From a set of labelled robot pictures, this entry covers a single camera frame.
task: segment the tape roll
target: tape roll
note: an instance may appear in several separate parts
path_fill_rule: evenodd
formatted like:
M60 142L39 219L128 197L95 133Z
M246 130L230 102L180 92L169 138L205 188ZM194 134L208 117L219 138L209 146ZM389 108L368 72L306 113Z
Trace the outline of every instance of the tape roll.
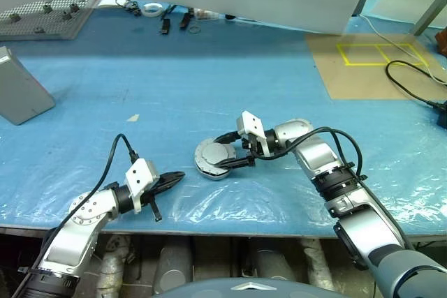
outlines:
M145 17L158 17L163 12L163 6L160 3L146 3L142 7L141 14Z

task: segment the white cable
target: white cable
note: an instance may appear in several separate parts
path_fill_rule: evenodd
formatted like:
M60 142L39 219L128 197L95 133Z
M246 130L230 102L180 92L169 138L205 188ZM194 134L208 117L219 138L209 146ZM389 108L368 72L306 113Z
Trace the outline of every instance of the white cable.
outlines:
M95 274L94 272L90 272L90 271L84 271L84 274L86 275L92 275L95 277L99 277L99 274ZM140 286L142 288L151 288L152 285L149 284L130 284L130 283L122 283L123 286Z
M399 46L397 43L392 42L389 38L386 38L385 36L383 36L382 34L380 34L377 29L374 28L372 22L365 17L362 14L359 14L359 17L362 17L363 19L366 20L366 22L371 26L372 30L374 31L374 33L376 33L378 36L380 36L382 39L384 39L385 41L388 41L389 43L391 43L392 45L394 45L396 48L400 49L401 51L403 51L405 54L409 55L410 57L413 57L414 59L417 59L418 61L421 61L424 65L424 67L427 69L428 74L430 75L430 77L439 84L443 84L443 85L447 85L447 82L443 82L442 80L438 80L437 78L435 78L435 76L433 76L432 71L430 71L430 67L428 66L427 62L425 62L424 59L417 57L416 55L413 55L412 53L410 53L408 50L405 50L404 48L402 48L401 46Z
M160 3L146 3L142 7L141 14L145 17L158 17L163 12L163 6Z

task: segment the gray pegboard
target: gray pegboard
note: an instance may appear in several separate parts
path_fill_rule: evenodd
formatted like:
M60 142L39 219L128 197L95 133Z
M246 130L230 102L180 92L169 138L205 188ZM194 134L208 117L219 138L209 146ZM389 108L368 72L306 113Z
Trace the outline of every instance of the gray pegboard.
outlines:
M7 10L0 13L0 40L73 39L98 2L99 0L47 0ZM72 3L78 6L78 11L71 11ZM50 6L51 12L45 13L44 5ZM20 16L18 21L14 20L16 14Z

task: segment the blue protective mat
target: blue protective mat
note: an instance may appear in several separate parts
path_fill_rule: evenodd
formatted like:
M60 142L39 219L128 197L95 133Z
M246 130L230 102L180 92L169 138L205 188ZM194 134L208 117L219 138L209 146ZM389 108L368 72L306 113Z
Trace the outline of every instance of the blue protective mat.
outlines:
M235 130L249 110L265 128L299 117L350 133L362 148L367 184L404 230L445 233L447 133L430 108L331 100L300 31L221 20L201 23L193 35L177 29L180 20L173 13L171 32L161 36L157 19L96 10L76 40L5 43L57 104L21 126L0 119L1 226L57 225L71 200L96 183L122 132L159 172L183 170L186 177L157 197L162 221L146 209L108 230L333 235L334 220L292 155L222 181L196 172L196 145ZM410 27L373 22L384 33ZM371 29L352 18L347 33L356 32ZM427 36L420 42L434 49ZM127 122L134 114L139 120ZM107 181L123 182L128 168L121 144Z

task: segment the orange object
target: orange object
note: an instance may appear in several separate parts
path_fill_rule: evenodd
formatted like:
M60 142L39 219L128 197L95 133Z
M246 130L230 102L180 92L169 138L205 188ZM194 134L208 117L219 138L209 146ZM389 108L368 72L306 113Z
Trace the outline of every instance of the orange object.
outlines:
M438 51L447 57L447 27L434 36L438 41Z

